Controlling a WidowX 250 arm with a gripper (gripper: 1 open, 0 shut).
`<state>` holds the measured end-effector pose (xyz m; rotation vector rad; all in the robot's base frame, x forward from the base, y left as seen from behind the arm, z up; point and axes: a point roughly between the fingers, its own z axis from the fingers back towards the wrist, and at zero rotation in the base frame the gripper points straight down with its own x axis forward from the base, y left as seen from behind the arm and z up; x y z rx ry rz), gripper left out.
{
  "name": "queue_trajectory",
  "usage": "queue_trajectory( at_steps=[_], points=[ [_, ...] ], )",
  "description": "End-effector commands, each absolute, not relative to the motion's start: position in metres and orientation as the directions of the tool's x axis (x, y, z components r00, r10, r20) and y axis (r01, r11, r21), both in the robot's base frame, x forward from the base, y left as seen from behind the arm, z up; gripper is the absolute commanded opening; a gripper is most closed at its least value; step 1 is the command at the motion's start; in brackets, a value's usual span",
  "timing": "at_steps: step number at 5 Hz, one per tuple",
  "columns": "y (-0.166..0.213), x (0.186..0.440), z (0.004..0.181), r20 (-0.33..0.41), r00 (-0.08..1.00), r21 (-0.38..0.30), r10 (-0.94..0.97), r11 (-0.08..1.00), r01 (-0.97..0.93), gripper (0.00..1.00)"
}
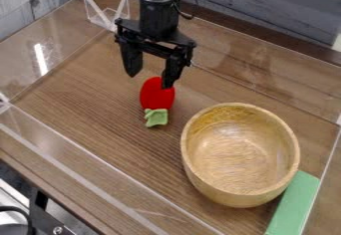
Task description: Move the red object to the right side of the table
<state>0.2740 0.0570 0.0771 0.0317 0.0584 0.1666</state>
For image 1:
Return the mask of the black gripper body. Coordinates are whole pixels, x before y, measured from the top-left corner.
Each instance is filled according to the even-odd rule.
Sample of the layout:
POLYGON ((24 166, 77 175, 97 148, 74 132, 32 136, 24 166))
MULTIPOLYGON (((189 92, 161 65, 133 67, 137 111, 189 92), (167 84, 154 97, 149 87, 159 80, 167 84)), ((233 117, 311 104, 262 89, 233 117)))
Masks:
POLYGON ((190 59, 196 41, 178 29, 179 0, 139 0, 138 20, 119 18, 117 42, 125 59, 141 59, 143 53, 170 59, 190 59))

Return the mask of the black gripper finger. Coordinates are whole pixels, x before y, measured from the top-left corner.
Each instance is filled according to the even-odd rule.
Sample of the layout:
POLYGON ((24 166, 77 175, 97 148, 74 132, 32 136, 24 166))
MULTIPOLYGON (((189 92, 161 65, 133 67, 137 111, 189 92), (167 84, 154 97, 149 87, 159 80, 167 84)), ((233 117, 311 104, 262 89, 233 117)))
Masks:
POLYGON ((183 68, 190 66, 192 52, 163 52, 161 57, 166 60, 166 68, 162 73, 162 87, 170 89, 181 77, 183 68))
POLYGON ((125 69, 129 76, 133 78, 143 68, 143 52, 135 43, 121 43, 122 58, 125 69))

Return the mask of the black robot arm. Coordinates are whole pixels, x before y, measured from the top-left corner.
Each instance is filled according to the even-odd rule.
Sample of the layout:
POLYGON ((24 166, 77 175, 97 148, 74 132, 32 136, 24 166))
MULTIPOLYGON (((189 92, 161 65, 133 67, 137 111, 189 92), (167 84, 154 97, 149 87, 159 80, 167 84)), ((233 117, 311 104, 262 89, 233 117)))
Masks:
POLYGON ((118 18, 115 24, 117 43, 121 45, 123 64, 127 74, 134 77, 143 69, 143 53, 166 60, 162 73, 162 87, 170 89, 179 79, 185 67, 190 66, 194 39, 178 29, 178 17, 193 17, 179 10, 181 0, 139 0, 141 18, 118 18))

